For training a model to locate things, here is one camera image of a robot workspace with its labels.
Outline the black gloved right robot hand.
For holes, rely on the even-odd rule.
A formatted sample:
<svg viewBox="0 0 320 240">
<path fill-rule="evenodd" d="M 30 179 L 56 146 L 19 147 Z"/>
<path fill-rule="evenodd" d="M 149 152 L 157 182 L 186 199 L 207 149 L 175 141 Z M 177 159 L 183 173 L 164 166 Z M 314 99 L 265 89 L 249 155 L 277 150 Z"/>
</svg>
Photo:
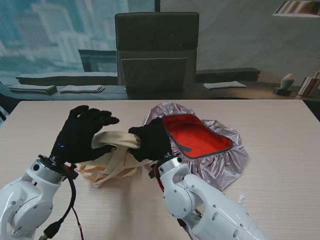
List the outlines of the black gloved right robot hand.
<svg viewBox="0 0 320 240">
<path fill-rule="evenodd" d="M 172 154 L 170 138 L 160 117 L 144 126 L 131 127 L 128 132 L 140 139 L 140 147 L 130 149 L 130 153 L 138 162 L 158 161 L 167 154 Z"/>
</svg>

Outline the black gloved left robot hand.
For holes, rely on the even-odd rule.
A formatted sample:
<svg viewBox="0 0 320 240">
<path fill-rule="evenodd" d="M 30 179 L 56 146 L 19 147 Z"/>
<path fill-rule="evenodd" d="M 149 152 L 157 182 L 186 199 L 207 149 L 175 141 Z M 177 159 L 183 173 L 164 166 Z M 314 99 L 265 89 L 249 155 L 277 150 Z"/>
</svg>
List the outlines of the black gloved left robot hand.
<svg viewBox="0 0 320 240">
<path fill-rule="evenodd" d="M 116 149 L 113 145 L 92 148 L 92 140 L 103 127 L 119 123 L 119 119 L 107 110 L 80 105 L 69 112 L 58 134 L 50 158 L 57 163 L 82 163 L 94 161 Z"/>
</svg>

